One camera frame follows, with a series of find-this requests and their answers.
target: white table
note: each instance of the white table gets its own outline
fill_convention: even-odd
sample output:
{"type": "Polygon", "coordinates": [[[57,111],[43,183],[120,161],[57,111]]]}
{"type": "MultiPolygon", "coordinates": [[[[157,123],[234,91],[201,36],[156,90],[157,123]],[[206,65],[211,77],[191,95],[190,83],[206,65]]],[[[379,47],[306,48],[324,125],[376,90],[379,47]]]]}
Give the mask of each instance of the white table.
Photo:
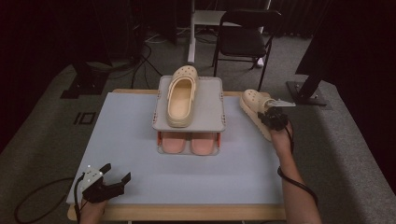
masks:
{"type": "MultiPolygon", "coordinates": [[[[136,91],[108,94],[77,173],[111,163],[107,184],[132,173],[104,220],[285,219],[275,151],[239,107],[239,97],[225,92],[227,124],[218,155],[167,155],[157,151],[151,127],[157,96],[120,92],[136,91]]],[[[75,220],[72,191],[68,216],[75,220]]]]}

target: shoe sole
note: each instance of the shoe sole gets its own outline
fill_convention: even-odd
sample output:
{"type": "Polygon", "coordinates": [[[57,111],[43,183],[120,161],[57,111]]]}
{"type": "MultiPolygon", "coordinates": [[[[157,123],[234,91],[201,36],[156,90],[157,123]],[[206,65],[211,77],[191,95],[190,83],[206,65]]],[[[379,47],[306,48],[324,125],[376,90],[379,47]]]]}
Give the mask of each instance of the shoe sole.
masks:
{"type": "Polygon", "coordinates": [[[193,133],[191,135],[191,152],[198,156],[207,156],[213,153],[215,146],[214,133],[193,133]]]}
{"type": "Polygon", "coordinates": [[[242,109],[245,111],[245,113],[253,120],[254,124],[259,128],[260,132],[264,136],[265,139],[268,141],[272,141],[271,134],[265,126],[262,121],[259,119],[258,115],[256,112],[254,112],[250,107],[244,102],[242,97],[239,98],[239,105],[242,107],[242,109]]]}
{"type": "Polygon", "coordinates": [[[186,146],[186,133],[163,132],[163,152],[177,154],[184,150],[186,146]]]}

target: beige clog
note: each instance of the beige clog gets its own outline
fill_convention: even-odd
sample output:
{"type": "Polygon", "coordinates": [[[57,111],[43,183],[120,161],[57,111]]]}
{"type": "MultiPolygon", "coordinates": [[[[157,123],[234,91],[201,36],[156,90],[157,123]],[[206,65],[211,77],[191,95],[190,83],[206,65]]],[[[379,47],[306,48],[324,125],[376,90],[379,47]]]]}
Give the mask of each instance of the beige clog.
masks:
{"type": "Polygon", "coordinates": [[[257,92],[254,90],[246,90],[239,99],[239,104],[242,109],[248,114],[253,120],[254,124],[260,129],[260,132],[268,141],[272,141],[271,134],[267,126],[265,126],[258,117],[258,112],[264,113],[271,106],[269,102],[273,102],[274,99],[266,92],[257,92]]]}
{"type": "Polygon", "coordinates": [[[167,96],[166,117],[170,127],[184,128],[191,124],[197,84],[198,73],[193,66],[182,66],[173,74],[167,96]]]}
{"type": "Polygon", "coordinates": [[[184,150],[186,146],[187,133],[163,132],[163,152],[177,154],[184,150]]]}
{"type": "Polygon", "coordinates": [[[191,152],[198,156],[212,154],[215,147],[215,137],[215,133],[192,133],[191,152]]]}

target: gray carpet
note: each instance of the gray carpet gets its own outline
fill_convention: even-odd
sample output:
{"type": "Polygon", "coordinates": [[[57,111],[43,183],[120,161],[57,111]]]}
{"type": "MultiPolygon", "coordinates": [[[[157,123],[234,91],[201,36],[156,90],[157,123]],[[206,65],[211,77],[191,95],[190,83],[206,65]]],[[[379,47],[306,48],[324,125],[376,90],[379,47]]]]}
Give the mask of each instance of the gray carpet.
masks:
{"type": "MultiPolygon", "coordinates": [[[[214,40],[212,35],[198,36],[214,40]]],[[[285,82],[306,79],[294,73],[309,41],[286,36],[274,40],[262,91],[291,101],[285,82]]],[[[172,75],[186,64],[188,38],[179,38],[176,46],[163,42],[161,37],[153,38],[148,45],[152,50],[148,60],[162,74],[172,75]]],[[[197,42],[194,66],[200,76],[212,76],[214,48],[213,44],[197,42]]],[[[143,53],[149,55],[149,49],[145,48],[143,53]]],[[[249,67],[248,63],[220,62],[218,77],[223,81],[223,89],[256,89],[261,71],[249,71],[249,67]]],[[[32,190],[54,180],[80,175],[76,171],[106,94],[114,89],[130,88],[132,73],[112,73],[102,95],[81,95],[78,99],[60,99],[76,74],[72,66],[53,79],[34,111],[0,154],[1,224],[16,223],[14,209],[32,190]],[[95,113],[93,124],[76,122],[78,113],[95,113]]],[[[134,88],[155,90],[159,80],[160,76],[145,63],[136,73],[134,88]]],[[[287,108],[286,113],[295,130],[295,159],[306,184],[318,195],[324,223],[394,223],[395,195],[337,89],[326,82],[320,83],[319,89],[331,110],[298,105],[287,108]]],[[[49,211],[68,192],[70,183],[63,181],[40,190],[20,208],[21,220],[34,219],[49,211]]],[[[37,223],[74,223],[67,219],[67,209],[68,204],[62,202],[37,223]]]]}

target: chair leg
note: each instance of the chair leg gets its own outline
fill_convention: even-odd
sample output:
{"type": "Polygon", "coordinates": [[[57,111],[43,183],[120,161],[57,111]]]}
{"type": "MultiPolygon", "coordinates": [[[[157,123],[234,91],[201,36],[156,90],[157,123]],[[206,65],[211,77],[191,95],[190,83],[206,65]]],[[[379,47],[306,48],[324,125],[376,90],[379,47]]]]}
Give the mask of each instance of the chair leg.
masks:
{"type": "Polygon", "coordinates": [[[267,68],[268,56],[269,56],[268,54],[265,55],[265,61],[262,67],[262,77],[260,78],[259,88],[257,89],[257,91],[260,91],[260,89],[262,88],[262,81],[264,80],[265,69],[267,68]]]}
{"type": "Polygon", "coordinates": [[[212,62],[212,67],[215,66],[213,77],[215,77],[218,72],[218,61],[219,61],[219,47],[216,45],[215,55],[213,56],[213,62],[212,62]]]}
{"type": "Polygon", "coordinates": [[[254,63],[253,63],[253,65],[252,65],[248,70],[252,70],[252,69],[256,66],[256,64],[259,62],[259,59],[260,59],[260,58],[253,59],[253,60],[254,60],[254,63]]]}
{"type": "Polygon", "coordinates": [[[214,63],[215,63],[215,69],[214,69],[214,72],[213,72],[213,77],[215,77],[216,74],[217,74],[217,72],[218,72],[218,61],[219,61],[218,58],[219,58],[219,54],[217,54],[216,60],[214,61],[214,63]]]}

